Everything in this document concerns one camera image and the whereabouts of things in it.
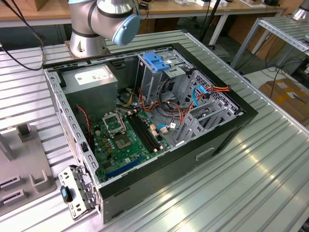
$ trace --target aluminum table surface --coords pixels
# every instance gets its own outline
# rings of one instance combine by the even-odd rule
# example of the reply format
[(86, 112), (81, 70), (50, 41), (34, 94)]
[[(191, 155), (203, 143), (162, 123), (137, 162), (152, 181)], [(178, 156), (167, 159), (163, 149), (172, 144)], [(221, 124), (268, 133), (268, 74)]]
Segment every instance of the aluminum table surface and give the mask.
[[(181, 31), (139, 35), (125, 47), (181, 43), (258, 112), (216, 157), (110, 223), (96, 211), (71, 219), (59, 190), (0, 217), (1, 231), (297, 231), (309, 216), (309, 132), (233, 69)], [(72, 59), (65, 45), (46, 47), (48, 62)], [(36, 66), (39, 48), (12, 51)], [(54, 178), (74, 164), (42, 71), (27, 71), (0, 53), (0, 131), (36, 125)]]

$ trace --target blue latch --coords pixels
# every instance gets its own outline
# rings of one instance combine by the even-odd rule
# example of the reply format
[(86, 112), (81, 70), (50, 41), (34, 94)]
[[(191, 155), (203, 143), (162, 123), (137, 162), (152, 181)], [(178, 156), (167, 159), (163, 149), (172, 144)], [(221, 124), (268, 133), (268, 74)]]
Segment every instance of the blue latch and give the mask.
[(160, 56), (158, 56), (154, 52), (145, 53), (144, 55), (145, 60), (153, 66), (156, 72), (163, 71), (169, 69), (170, 66), (163, 62)]

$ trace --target white label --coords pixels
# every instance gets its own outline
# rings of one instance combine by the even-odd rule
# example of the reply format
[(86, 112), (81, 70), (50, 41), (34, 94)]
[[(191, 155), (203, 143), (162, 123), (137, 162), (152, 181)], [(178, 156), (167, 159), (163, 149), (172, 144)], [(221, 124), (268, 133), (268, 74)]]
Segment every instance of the white label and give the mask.
[(288, 88), (288, 86), (284, 82), (279, 82), (277, 85), (281, 88)]
[(103, 68), (100, 68), (91, 71), (77, 73), (75, 74), (75, 78), (79, 85), (84, 85), (95, 81), (101, 81), (111, 77), (109, 77), (109, 74)]
[(176, 123), (171, 122), (171, 124), (169, 125), (169, 127), (171, 127), (172, 129), (175, 129)]
[(297, 96), (296, 93), (293, 93), (293, 92), (289, 92), (287, 93), (291, 98), (295, 98), (295, 96)]

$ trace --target metal bracket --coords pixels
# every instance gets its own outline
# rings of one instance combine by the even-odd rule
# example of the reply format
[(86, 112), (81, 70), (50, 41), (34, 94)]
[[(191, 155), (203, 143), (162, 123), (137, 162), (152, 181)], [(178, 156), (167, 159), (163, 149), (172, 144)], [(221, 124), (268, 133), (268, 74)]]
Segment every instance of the metal bracket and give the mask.
[(82, 167), (69, 166), (61, 171), (58, 177), (66, 189), (62, 189), (61, 194), (64, 202), (68, 204), (73, 220), (78, 220), (95, 208), (98, 202), (97, 194), (89, 181), (89, 174), (84, 174)]

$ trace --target blue pcie slot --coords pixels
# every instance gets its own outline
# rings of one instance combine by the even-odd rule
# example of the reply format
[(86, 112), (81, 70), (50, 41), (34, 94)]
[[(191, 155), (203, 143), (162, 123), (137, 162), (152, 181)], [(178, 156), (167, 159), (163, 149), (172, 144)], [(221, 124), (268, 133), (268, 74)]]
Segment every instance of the blue pcie slot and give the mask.
[(117, 170), (112, 171), (111, 173), (106, 174), (106, 177), (107, 177), (107, 178), (111, 178), (112, 176), (115, 176), (115, 175), (118, 175), (118, 174), (120, 174), (120, 173), (123, 173), (123, 172), (125, 172), (126, 170), (128, 170), (128, 169), (130, 169), (130, 168), (132, 168), (132, 167), (134, 167), (134, 166), (136, 166), (136, 165), (138, 165), (138, 163), (139, 163), (139, 161), (140, 161), (141, 158), (142, 158), (142, 156), (139, 157), (139, 158), (137, 158), (136, 160), (132, 161), (131, 163), (128, 163), (128, 164), (126, 164), (125, 166), (123, 166), (123, 167), (121, 167), (121, 168), (118, 168)]

